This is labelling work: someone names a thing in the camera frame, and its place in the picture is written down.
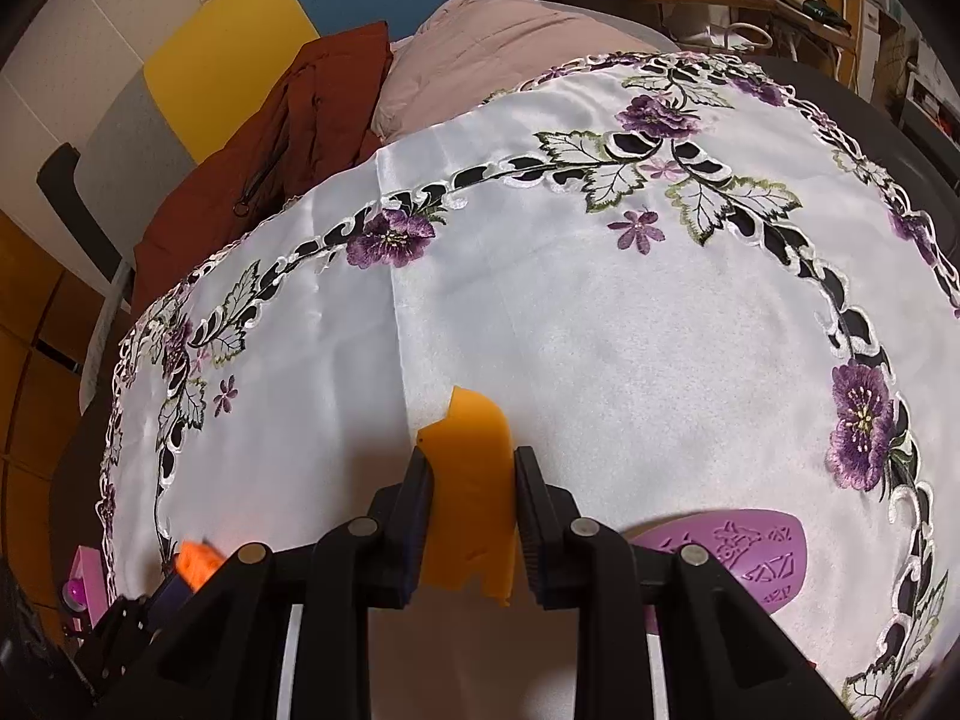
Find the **orange holed toy block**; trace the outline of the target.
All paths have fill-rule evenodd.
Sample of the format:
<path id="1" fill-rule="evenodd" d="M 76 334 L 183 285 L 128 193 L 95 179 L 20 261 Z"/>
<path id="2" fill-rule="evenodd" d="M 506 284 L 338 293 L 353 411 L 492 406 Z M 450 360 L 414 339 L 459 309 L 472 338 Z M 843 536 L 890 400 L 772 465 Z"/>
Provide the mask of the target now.
<path id="1" fill-rule="evenodd" d="M 212 544 L 184 541 L 174 559 L 178 576 L 192 592 L 198 592 L 226 562 L 226 557 Z"/>

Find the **purple oval embossed toy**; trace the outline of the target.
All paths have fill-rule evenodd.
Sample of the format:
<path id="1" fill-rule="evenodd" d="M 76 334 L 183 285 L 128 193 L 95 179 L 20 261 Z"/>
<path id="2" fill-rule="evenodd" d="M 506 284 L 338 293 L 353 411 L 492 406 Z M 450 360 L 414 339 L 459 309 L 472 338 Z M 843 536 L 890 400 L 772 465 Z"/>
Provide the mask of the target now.
<path id="1" fill-rule="evenodd" d="M 770 509 L 726 509 L 672 518 L 631 543 L 676 553 L 697 543 L 773 614 L 800 594 L 807 574 L 807 538 L 799 518 Z"/>

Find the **yellow-orange curved foam block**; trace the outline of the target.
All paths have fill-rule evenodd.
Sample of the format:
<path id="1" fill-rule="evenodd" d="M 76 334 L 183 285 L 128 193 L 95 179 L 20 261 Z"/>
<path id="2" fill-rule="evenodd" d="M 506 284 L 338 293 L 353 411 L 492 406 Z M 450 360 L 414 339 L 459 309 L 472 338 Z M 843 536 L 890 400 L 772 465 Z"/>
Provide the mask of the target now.
<path id="1" fill-rule="evenodd" d="M 514 445 L 500 406 L 454 388 L 443 419 L 416 434 L 433 472 L 420 582 L 462 592 L 477 583 L 498 605 L 511 600 L 516 571 Z"/>

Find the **pink toy box tray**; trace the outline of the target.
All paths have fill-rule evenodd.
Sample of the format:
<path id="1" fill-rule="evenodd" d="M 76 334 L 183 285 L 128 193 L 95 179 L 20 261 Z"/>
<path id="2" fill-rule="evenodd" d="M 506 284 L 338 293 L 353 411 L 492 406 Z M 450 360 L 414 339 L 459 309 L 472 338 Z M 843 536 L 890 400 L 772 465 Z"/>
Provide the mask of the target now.
<path id="1" fill-rule="evenodd" d="M 82 635 L 109 610 L 103 558 L 98 548 L 78 546 L 60 596 L 67 608 L 68 632 Z"/>

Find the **wooden wardrobe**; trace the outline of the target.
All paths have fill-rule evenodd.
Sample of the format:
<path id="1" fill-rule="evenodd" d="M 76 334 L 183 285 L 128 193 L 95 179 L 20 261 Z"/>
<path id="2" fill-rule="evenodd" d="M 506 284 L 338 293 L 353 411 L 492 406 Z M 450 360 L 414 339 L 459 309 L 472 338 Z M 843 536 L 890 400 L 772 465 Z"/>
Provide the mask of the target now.
<path id="1" fill-rule="evenodd" d="M 76 429 L 80 372 L 104 298 L 2 220 L 2 556 L 64 640 L 60 578 L 50 552 L 50 488 Z"/>

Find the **white floral embroidered tablecloth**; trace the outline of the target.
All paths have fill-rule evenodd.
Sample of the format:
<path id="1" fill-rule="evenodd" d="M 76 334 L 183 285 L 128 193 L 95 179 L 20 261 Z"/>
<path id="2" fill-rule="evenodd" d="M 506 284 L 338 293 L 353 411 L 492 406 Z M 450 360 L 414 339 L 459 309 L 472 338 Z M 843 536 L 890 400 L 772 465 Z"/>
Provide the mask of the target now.
<path id="1" fill-rule="evenodd" d="M 465 388 L 620 532 L 799 518 L 755 572 L 857 718 L 958 635 L 958 216 L 734 57 L 551 68 L 142 284 L 98 514 L 112 596 L 185 543 L 311 543 Z"/>

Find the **black rolled mat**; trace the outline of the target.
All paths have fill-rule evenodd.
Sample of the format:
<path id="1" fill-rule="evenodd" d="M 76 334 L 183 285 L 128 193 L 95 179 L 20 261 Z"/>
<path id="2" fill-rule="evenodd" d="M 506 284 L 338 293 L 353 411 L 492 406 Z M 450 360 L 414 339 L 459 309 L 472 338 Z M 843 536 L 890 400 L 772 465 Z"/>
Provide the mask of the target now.
<path id="1" fill-rule="evenodd" d="M 121 266 L 122 255 L 80 197 L 75 184 L 79 162 L 80 151 L 71 143 L 60 143 L 39 167 L 36 184 L 83 254 L 110 281 Z"/>

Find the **grey yellow blue headboard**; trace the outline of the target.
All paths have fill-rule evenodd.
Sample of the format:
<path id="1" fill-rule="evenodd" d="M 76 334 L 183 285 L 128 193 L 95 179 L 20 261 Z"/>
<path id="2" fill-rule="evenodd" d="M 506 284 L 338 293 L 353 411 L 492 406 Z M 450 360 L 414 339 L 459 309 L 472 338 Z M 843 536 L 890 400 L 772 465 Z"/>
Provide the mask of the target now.
<path id="1" fill-rule="evenodd" d="M 167 195 L 260 109 L 299 49 L 382 21 L 410 36 L 446 0 L 212 0 L 146 60 L 80 151 L 75 187 L 122 255 Z"/>

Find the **rust red blanket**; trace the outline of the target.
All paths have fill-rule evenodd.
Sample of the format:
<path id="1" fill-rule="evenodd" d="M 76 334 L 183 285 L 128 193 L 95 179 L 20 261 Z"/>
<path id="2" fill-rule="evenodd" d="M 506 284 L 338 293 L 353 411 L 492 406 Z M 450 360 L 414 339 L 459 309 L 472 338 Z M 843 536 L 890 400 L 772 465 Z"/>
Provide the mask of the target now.
<path id="1" fill-rule="evenodd" d="M 256 114 L 160 204 L 135 245 L 132 314 L 286 200 L 373 156 L 382 145 L 373 115 L 391 65 L 382 21 L 302 47 Z"/>

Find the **pink quilted cushion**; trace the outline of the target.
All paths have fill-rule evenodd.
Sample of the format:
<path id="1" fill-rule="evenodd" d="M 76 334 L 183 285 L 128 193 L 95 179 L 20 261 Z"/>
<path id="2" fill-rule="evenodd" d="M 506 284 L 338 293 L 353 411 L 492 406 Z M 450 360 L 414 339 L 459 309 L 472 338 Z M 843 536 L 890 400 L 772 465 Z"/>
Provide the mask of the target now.
<path id="1" fill-rule="evenodd" d="M 391 143 L 473 109 L 490 94 L 568 60 L 625 52 L 672 52 L 659 31 L 620 16 L 539 0 L 448 0 L 409 37 L 394 60 L 373 114 L 373 132 Z"/>

